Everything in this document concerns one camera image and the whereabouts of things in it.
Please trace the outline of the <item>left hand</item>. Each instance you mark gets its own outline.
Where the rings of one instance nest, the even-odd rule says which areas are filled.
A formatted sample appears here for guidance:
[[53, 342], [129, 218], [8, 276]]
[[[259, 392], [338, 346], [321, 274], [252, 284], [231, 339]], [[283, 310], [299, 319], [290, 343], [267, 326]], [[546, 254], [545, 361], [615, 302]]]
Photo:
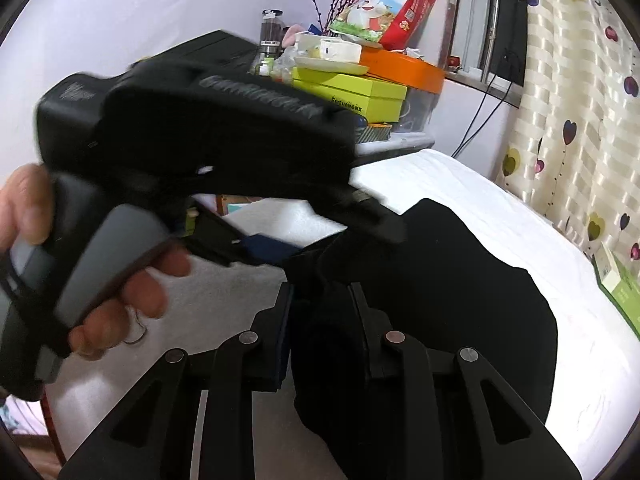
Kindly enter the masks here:
[[[19, 238], [32, 245], [43, 243], [52, 226], [53, 207], [53, 188], [47, 170], [35, 164], [17, 168], [1, 190], [2, 252], [7, 252]], [[89, 361], [101, 359], [106, 350], [127, 338], [129, 309], [146, 318], [161, 318], [167, 306], [163, 285], [149, 271], [141, 270], [70, 331], [70, 350]]]

